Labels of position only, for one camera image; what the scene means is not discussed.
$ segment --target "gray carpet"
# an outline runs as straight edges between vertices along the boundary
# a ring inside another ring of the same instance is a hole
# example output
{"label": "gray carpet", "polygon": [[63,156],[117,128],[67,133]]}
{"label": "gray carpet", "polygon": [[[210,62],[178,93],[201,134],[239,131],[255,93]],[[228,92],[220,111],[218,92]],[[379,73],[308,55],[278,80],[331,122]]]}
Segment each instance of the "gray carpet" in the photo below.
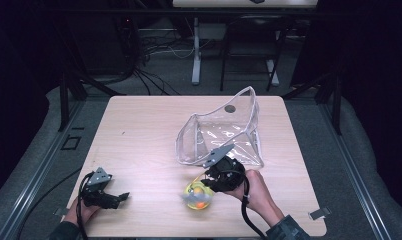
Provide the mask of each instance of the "gray carpet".
{"label": "gray carpet", "polygon": [[[181,95],[231,96],[247,85],[252,85],[258,95],[283,95],[291,90],[289,82],[300,47],[301,44],[297,41],[287,41],[282,62],[278,68],[281,85],[271,89],[270,92],[265,91],[266,82],[264,81],[229,82],[225,84],[225,91],[220,92],[221,66],[217,57],[217,47],[202,51],[204,61],[201,83],[198,86],[191,84],[193,55],[184,59],[176,57],[173,53],[152,55],[150,61],[145,67],[141,66],[141,69],[161,76],[163,81],[168,82]],[[102,81],[106,79],[107,77],[99,78]],[[162,94],[149,80],[145,81],[152,95]],[[128,95],[147,94],[144,84],[135,76],[108,86]],[[99,90],[91,86],[86,86],[86,89],[90,97],[83,103],[80,113],[66,133],[66,136],[80,138],[80,142],[75,150],[56,151],[53,164],[48,174],[44,176],[44,181],[38,188],[33,203],[51,186],[78,169],[85,160],[108,101],[105,94]],[[166,87],[165,90],[175,95],[170,88]],[[307,93],[300,100],[286,101],[286,105],[319,204],[332,210],[332,214],[325,220],[328,232],[320,239],[375,239],[352,183],[347,177],[343,158],[332,137],[332,131],[326,127],[328,120],[310,96],[311,94]],[[57,129],[60,126],[58,89],[50,92],[48,98],[51,107],[44,125],[0,191],[0,231],[11,212],[14,211],[14,204],[23,188],[26,187],[58,136]],[[402,209],[388,195],[384,184],[376,174],[375,159],[370,143],[355,112],[345,101],[342,106],[341,127],[344,140],[376,201],[388,231],[393,239],[402,239]],[[66,205],[76,178],[77,174],[58,186],[35,208],[26,222],[21,239],[43,239],[49,234],[60,220],[52,212],[57,207]]]}

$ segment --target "table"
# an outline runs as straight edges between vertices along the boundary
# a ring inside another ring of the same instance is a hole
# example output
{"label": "table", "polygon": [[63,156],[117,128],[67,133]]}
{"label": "table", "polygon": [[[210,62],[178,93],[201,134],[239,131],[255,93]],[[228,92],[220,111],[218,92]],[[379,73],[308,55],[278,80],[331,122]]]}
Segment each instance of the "table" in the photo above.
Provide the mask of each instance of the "table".
{"label": "table", "polygon": [[[92,237],[256,237],[244,222],[240,201],[216,193],[204,210],[192,210],[180,195],[204,171],[180,165],[175,140],[190,115],[208,113],[230,96],[117,96],[110,99],[69,206],[84,175],[103,167],[113,175],[111,195],[130,192],[118,209],[101,210],[87,225]],[[260,169],[284,214],[311,236],[326,233],[323,219],[308,212],[319,205],[282,98],[259,96],[258,132],[265,166]],[[267,224],[248,210],[263,232]]]}
{"label": "table", "polygon": [[[249,0],[173,0],[176,8],[302,8],[314,9],[318,0],[265,0],[255,4]],[[271,72],[273,61],[267,61],[267,68]],[[199,22],[194,20],[194,67],[192,68],[192,84],[200,83],[201,52],[199,45]],[[277,74],[272,78],[272,85],[279,86]]]}

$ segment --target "hand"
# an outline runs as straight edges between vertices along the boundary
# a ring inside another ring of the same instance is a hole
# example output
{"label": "hand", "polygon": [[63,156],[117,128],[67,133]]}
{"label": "hand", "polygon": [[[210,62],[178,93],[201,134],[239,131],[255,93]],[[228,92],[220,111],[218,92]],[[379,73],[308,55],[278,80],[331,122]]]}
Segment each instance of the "hand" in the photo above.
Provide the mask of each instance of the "hand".
{"label": "hand", "polygon": [[[247,170],[245,175],[250,184],[250,191],[248,193],[249,204],[247,207],[257,212],[270,227],[273,227],[284,218],[282,211],[273,201],[263,176],[259,171]],[[225,193],[242,201],[242,197],[244,196],[244,184],[241,184],[233,191]]]}
{"label": "hand", "polygon": [[[74,225],[78,226],[77,224],[77,215],[76,215],[76,209],[77,209],[77,198],[74,199],[73,203],[71,204],[70,210],[64,217],[63,221],[71,222]],[[90,206],[86,207],[85,203],[83,200],[81,200],[81,210],[82,210],[82,222],[83,224],[86,224],[86,222],[92,217],[92,215],[98,211],[100,207],[98,206]]]}

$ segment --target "person's right hand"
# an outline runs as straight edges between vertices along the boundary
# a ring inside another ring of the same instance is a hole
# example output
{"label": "person's right hand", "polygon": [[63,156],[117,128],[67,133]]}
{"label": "person's right hand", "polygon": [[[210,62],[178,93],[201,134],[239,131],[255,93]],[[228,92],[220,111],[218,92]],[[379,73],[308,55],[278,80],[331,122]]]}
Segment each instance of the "person's right hand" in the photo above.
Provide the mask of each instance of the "person's right hand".
{"label": "person's right hand", "polygon": [[[284,218],[284,215],[273,201],[269,189],[264,182],[263,176],[257,170],[247,170],[245,175],[250,184],[250,191],[248,193],[249,204],[247,207],[260,214],[270,227],[274,226]],[[225,193],[242,201],[242,197],[244,196],[244,185],[245,184],[242,183],[235,190]]]}

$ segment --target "light wood table surface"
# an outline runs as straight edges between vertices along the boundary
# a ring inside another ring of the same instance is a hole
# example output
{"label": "light wood table surface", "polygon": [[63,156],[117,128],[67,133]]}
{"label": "light wood table surface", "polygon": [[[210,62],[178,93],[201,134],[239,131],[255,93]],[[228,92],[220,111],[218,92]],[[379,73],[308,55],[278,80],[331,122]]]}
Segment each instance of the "light wood table surface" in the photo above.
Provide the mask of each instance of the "light wood table surface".
{"label": "light wood table surface", "polygon": [[315,8],[317,0],[265,0],[255,4],[250,0],[173,0],[174,7],[195,8]]}
{"label": "light wood table surface", "polygon": [[[323,219],[308,212],[319,205],[282,98],[258,96],[258,132],[265,166],[260,170],[285,215],[311,236],[326,233]],[[239,200],[216,193],[210,206],[192,210],[181,199],[185,186],[205,170],[176,161],[175,140],[192,113],[209,113],[231,96],[119,96],[110,99],[83,169],[113,175],[111,195],[130,192],[118,209],[100,210],[86,226],[92,237],[257,237],[244,222]],[[252,222],[269,227],[253,211]]]}

